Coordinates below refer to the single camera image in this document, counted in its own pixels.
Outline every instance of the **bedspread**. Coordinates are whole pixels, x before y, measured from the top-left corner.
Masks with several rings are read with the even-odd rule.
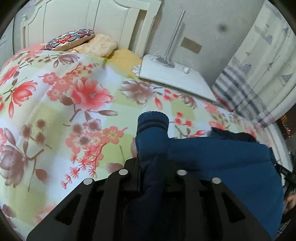
[[[24,240],[83,179],[107,178],[136,155],[145,111],[169,117],[169,137],[217,127],[269,145],[265,131],[242,117],[133,79],[105,58],[21,52],[0,73],[0,94],[0,206]]]

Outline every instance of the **white curtain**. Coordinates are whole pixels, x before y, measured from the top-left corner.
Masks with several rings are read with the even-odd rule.
[[[268,0],[212,87],[218,101],[268,126],[296,103],[296,37]]]

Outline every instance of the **metal bolt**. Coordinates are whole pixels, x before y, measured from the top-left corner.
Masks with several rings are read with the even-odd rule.
[[[85,184],[85,185],[89,185],[89,184],[92,184],[92,179],[91,178],[86,178],[86,179],[84,179],[83,180],[83,183]]]
[[[214,183],[214,184],[220,184],[221,182],[222,182],[222,180],[218,177],[212,178],[212,183]]]
[[[126,174],[128,174],[128,170],[127,169],[121,169],[119,171],[119,174],[122,175],[122,176],[125,176]]]
[[[179,176],[185,176],[185,175],[187,175],[187,171],[185,171],[185,170],[178,170],[178,171],[177,171],[177,174],[178,174]]]

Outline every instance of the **door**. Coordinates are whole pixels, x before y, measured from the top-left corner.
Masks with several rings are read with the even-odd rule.
[[[13,56],[13,19],[0,39],[0,70],[3,64]]]

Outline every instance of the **headboard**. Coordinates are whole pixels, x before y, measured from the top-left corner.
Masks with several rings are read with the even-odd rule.
[[[135,53],[143,56],[160,0],[39,0],[30,19],[23,16],[21,47],[46,43],[68,31],[93,29],[128,49],[140,10],[146,11]]]

